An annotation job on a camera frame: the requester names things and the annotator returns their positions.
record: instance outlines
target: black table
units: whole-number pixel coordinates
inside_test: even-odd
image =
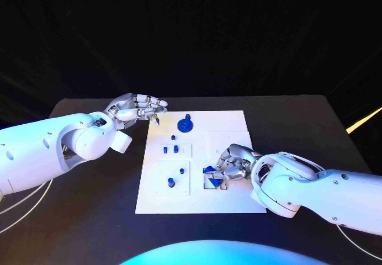
[[[324,168],[369,173],[368,166],[323,96],[164,98],[170,111],[244,110],[251,141],[262,153],[291,152]],[[63,99],[50,117],[102,111],[111,99]],[[124,154],[109,150],[53,180],[27,218],[0,234],[1,264],[117,264],[140,253],[192,240],[259,243],[331,264],[376,264],[344,239],[334,225],[306,208],[293,219],[267,214],[135,215],[148,122],[125,132]],[[6,196],[1,209],[30,191]],[[37,201],[40,191],[10,213],[13,223]],[[344,229],[382,256],[380,237]]]

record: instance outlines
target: white board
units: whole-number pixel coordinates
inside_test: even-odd
[[[186,114],[190,114],[193,129],[182,133],[177,122]],[[265,213],[265,208],[249,197],[251,179],[228,181],[226,190],[205,189],[203,185],[203,168],[215,167],[219,153],[229,144],[252,148],[244,112],[167,112],[160,113],[159,118],[160,126],[153,123],[148,126],[135,213]],[[169,177],[174,177],[173,188],[167,186]]]

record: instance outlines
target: black backdrop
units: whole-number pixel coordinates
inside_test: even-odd
[[[7,1],[1,125],[62,98],[138,92],[321,94],[347,126],[379,107],[379,13],[368,1]]]

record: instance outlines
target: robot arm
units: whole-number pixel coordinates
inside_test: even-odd
[[[290,153],[262,156],[235,144],[223,152],[216,168],[205,172],[209,178],[251,178],[251,197],[275,214],[291,218],[304,206],[330,223],[382,235],[380,176],[324,170]]]
[[[104,112],[72,114],[0,131],[0,196],[29,189],[99,158],[111,147],[124,153],[131,138],[120,130],[137,119],[159,125],[167,102],[128,93]]]

